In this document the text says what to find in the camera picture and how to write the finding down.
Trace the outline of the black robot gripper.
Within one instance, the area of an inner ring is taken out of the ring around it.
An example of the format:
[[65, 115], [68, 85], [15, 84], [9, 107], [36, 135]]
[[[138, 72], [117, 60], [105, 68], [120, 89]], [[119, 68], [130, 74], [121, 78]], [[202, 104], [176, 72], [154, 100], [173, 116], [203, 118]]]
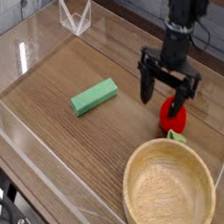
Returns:
[[[168, 111], [168, 116], [175, 118], [185, 100], [195, 97], [196, 89], [202, 77], [187, 60], [184, 60], [180, 65], [166, 64], [161, 59], [160, 53], [162, 53], [161, 50], [147, 46], [141, 49], [141, 59], [138, 63], [138, 69], [141, 72], [141, 100], [142, 103], [147, 104], [152, 98], [155, 78], [174, 89], [177, 87]], [[190, 82], [190, 86], [181, 84], [183, 80], [173, 76], [172, 72], [182, 74]]]

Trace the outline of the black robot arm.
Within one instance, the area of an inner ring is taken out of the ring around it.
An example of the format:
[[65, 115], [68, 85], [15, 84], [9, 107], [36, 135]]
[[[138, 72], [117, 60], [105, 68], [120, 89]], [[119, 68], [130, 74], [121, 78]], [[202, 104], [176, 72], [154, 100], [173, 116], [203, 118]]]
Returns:
[[161, 49], [144, 46], [138, 69], [141, 73], [141, 100], [150, 101], [158, 79], [175, 89], [168, 117], [175, 118], [185, 100], [195, 97], [201, 75], [187, 61], [194, 23], [206, 15], [210, 0], [168, 0], [166, 31]]

